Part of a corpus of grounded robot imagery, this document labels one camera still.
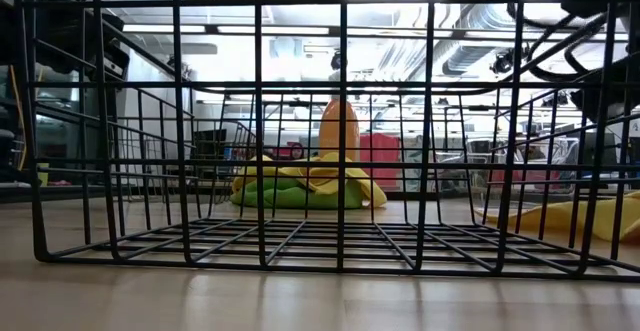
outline green beanbag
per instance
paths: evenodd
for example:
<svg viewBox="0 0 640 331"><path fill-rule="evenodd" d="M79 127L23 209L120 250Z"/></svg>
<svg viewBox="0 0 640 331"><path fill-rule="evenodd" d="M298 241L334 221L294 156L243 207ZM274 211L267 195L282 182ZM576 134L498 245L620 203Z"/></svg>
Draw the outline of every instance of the green beanbag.
<svg viewBox="0 0 640 331"><path fill-rule="evenodd" d="M275 178L265 177L263 179L264 207L269 208L274 205L282 209L304 209L307 204L310 210L337 210L338 193L332 195L317 195L313 191L308 191L298 180L292 178L278 178L276 185ZM360 183L355 180L347 180L345 189L345 208L362 208L364 194ZM243 190L231 195L231 202L236 205L249 207L258 206L258 181L253 181L245 186L244 199Z"/></svg>

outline yellow fabric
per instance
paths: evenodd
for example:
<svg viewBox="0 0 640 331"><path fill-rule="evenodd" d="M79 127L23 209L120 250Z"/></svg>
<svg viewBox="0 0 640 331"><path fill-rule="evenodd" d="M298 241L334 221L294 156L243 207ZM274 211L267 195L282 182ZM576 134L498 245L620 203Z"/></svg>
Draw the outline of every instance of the yellow fabric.
<svg viewBox="0 0 640 331"><path fill-rule="evenodd" d="M262 160L271 161L267 156L262 156ZM323 157L312 157L311 161L321 161L321 162L338 162L338 153L331 152ZM272 166L265 166L262 168L263 175L266 177L275 176L276 168ZM317 194L321 195L332 195L338 192L338 186L340 185L338 181L338 168L337 167L312 167L308 169L307 167L280 167L278 168L278 175L286 175L286 176L294 176L298 177L298 182L300 182L303 186L307 187L307 172L309 172L309 176L312 177L326 177L326 178L311 178L308 180L309 189L314 191ZM357 177L357 178L369 178L366 172L359 168L347 168L345 171L347 177ZM247 184L256 180L257 168L254 166L247 167L247 177L238 176L233 180L233 192L239 192L244 183ZM244 175L244 169L240 171L239 175ZM385 195L384 191L378 186L378 184L373 182L373 188L371 187L370 179L358 179L357 180L361 187L364 196L368 199L372 199L373 195L373 206L378 207L382 206L387 202L387 195Z"/></svg>
<svg viewBox="0 0 640 331"><path fill-rule="evenodd" d="M593 235L611 241L613 239L613 223L615 217L616 200L603 200L596 203L596 213L593 223ZM571 229L571 213L573 202L562 202L547 206L545 223L546 230L569 231ZM537 231L540 227L542 206L538 206L522 213L521 228ZM587 214L587 202L578 205L577 224L584 227ZM509 226L514 226L517 215L509 215ZM498 215L487 215L487 219L496 222ZM640 191L625 195L622 202L622 217L620 222L620 242L640 243Z"/></svg>

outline orange cylinder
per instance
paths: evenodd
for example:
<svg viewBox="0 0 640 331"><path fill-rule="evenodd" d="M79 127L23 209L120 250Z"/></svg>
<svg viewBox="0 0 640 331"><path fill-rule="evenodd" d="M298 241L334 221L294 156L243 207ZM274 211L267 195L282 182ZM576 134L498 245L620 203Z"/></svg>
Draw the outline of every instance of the orange cylinder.
<svg viewBox="0 0 640 331"><path fill-rule="evenodd" d="M359 161L360 150L360 129L358 127L358 117L353 111L351 104L347 102L347 125L346 125L346 155L351 161ZM318 146L324 148L320 150L320 157L331 153L339 152L340 146L340 100L332 99L322 114L320 123L320 139Z"/></svg>

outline wire basket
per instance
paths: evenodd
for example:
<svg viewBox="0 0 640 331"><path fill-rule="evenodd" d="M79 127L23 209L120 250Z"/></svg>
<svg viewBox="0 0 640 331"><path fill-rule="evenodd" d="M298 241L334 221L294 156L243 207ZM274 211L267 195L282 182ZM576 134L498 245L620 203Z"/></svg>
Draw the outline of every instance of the wire basket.
<svg viewBox="0 0 640 331"><path fill-rule="evenodd" d="M571 47L590 32L584 28L574 31L545 47L540 55L523 61L526 53L534 52L533 47L526 47L531 36L525 34L530 29L525 26L524 5L561 1L16 0L20 34L24 35L18 43L22 45L18 69L24 95L25 128L30 135L27 139L29 164L48 161L33 151L36 140L31 120L34 112L39 112L38 102L29 97L34 88L77 87L81 92L96 92L100 101L99 117L89 116L84 110L67 112L84 125L81 128L83 144L91 141L84 134L85 127L90 124L99 130L99 139L94 141L99 143L101 156L94 160L80 157L65 162L95 165L95 168L43 170L32 167L30 172L34 181L38 172L53 171L98 177L104 185L104 198L89 199L88 193L84 192L82 205L69 211L78 220L77 225L69 221L70 226L80 227L82 235L74 236L73 232L60 235L60 230L53 230L52 222L47 219L45 211L49 205L41 202L39 187L34 182L35 256L44 262L64 263L639 281L640 265L637 257L633 257L633 230L631 234L621 232L628 225L626 218L633 213L625 206L631 202L626 194L631 191L629 184L637 177L635 173L639 168L628 161L625 147L619 149L619 162L603 161L607 152L607 130L619 125L622 131L617 143L627 145L630 125L638 118L638 114L631 112L635 106L631 97L624 98L624 110L620 115L607 117L607 100L614 91L635 92L636 34L629 33L630 56L623 61L613 62L613 49L620 36L615 33L616 18L622 12L618 4L624 1L632 5L628 20L633 31L637 19L634 2L638 0L596 0L605 5L605 10L611 10L598 19L598 30L606 25L607 31L601 40L604 67L596 73L597 77L586 77L586 83L585 77L557 82L525 81L524 73L534 72L550 56ZM185 7L254 6L255 20L262 20L266 5L336 5L340 9L340 26L330 28L329 33L339 37L340 64L346 66L348 38L357 37L348 27L348 4L391 2L425 5L426 27L406 31L410 33L410 39L421 42L418 46L422 45L428 56L424 61L423 80L371 81L365 77L364 81L349 81L347 67L340 69L340 81L265 80L261 71L262 49L266 42L263 38L267 30L258 22L252 26L252 35L262 36L253 37L255 80L195 82L183 78L181 70L168 67L144 46L93 16L109 7L172 8L174 62L181 64L180 40L184 30L180 27L180 15ZM515 28L511 31L515 42L509 53L498 55L494 69L509 69L508 76L491 82L437 80L432 57L434 44L442 39L456 40L459 37L456 32L460 30L438 29L434 25L436 6L504 3L515 10ZM114 76L112 70L105 69L105 51L100 42L96 43L99 46L86 45L95 49L96 54L95 62L89 62L82 55L70 54L38 40L34 35L34 9L80 12L89 29L97 35L107 31L115 34L118 42L160 69L169 80L131 81ZM484 32L479 33L477 40L489 37ZM466 40L465 37L471 35L462 36L460 40ZM54 50L61 57L76 61L82 69L91 71L91 78L81 77L80 81L71 83L36 82L33 61L40 49ZM505 66L504 62L509 58L512 65ZM632 70L623 81L613 76L621 68ZM155 93L157 89L170 90L174 95L172 101L159 98ZM521 97L521 91L530 89L541 91L529 98ZM585 95L587 91L597 95L599 103L595 105L595 118L587 112L592 105L583 100L585 103L579 106L584 112L574 116L574 123L579 126L561 130L556 121L560 119L559 99L565 90L583 90ZM140 107L137 119L118 118L118 111L123 107L115 102L118 92L137 96ZM220 115L208 119L196 117L195 92L221 95ZM230 107L226 100L231 95L248 97L248 119L234 118L225 111ZM290 120L283 116L282 108L293 102L291 95L298 96L295 102L298 107L306 107L308 118ZM341 129L337 159L312 159L315 152L322 153L322 147L311 145L314 125L323 122L313 112L314 99L315 103L326 102L321 101L326 100L322 95L339 97L341 105L346 101L353 102L357 96L359 102L365 104L360 107L368 109L368 119L355 121L365 126L361 127L364 134L373 137L376 123L392 125L390 130L393 131L387 133L398 139L397 146L390 148L397 158L378 162L370 157L368 160L374 161L348 162L345 134L349 123L354 121L347 120L344 106L340 110L341 118L335 121ZM491 95L491 105L479 108L465 102L479 95ZM393 119L374 117L373 111L378 107L374 98L383 96L384 102L397 110ZM407 100L411 97L424 98L424 104L409 104ZM445 97L452 105L433 105L436 97ZM543 100L547 100L547 106L539 105ZM144 115L142 105L152 101L159 105L157 114ZM269 114L269 106L280 107L280 112ZM536 124L534 115L540 112L547 115L549 122L536 134L532 125ZM482 137L468 135L470 117L475 116L490 120L485 124L488 126ZM505 118L508 119L506 126L500 124ZM309 142L304 146L303 157L300 160L264 158L265 150L273 148L271 141L266 140L267 136L275 134L275 145L281 147L285 142L283 125L289 121L306 125L303 131L308 134ZM518 121L527 126L519 130ZM276 131L267 131L266 125L273 122L278 125ZM213 127L203 126L206 123ZM165 133L163 128L167 125L173 125L175 135ZM222 130L226 130L224 138L221 137ZM590 148L586 146L587 141L594 135L595 142ZM359 149L361 154L370 153L370 156L379 151L389 150ZM589 152L593 156L587 160L585 155ZM290 173L287 176L282 172L287 168L302 171L297 176ZM323 182L337 180L333 210L311 209L308 196L302 209L283 210L275 206L278 192L273 192L273 200L265 197L269 192L265 184L269 182L274 182L273 188L278 189L278 183L282 186L294 178L308 187L314 182L314 176L308 171L311 168L330 171L331 176L315 176L324 178ZM352 169L391 170L385 175L392 176L376 176L372 171L372 176L357 177L350 172ZM381 182L385 177L395 180L397 185L395 191L387 192L385 207L374 207L377 206L374 197L378 196L371 196L369 205L363 209L348 209L350 182L357 181L365 188L366 184L373 188L374 182ZM248 186L236 189L236 183L245 185L249 182L256 185L255 207L245 205ZM133 189L137 190L135 196L141 202L124 207L125 202L133 201ZM154 194L149 193L153 190L158 190L157 199L163 202L154 204ZM229 202L232 194L241 195L240 205ZM607 211L602 211L605 204L601 201L612 202L607 204ZM609 213L606 227L602 224L603 212ZM77 243L73 245L56 241L76 238ZM623 243L627 241L632 242L631 246Z"/></svg>

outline wooden floor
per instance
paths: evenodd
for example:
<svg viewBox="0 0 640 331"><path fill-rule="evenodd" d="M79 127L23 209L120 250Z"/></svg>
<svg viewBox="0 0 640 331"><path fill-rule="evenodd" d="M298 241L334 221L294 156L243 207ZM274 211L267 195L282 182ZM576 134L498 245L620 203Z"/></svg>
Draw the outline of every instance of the wooden floor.
<svg viewBox="0 0 640 331"><path fill-rule="evenodd" d="M77 245L77 210L46 205L52 243ZM0 205L2 330L640 330L640 286L48 265L30 219Z"/></svg>

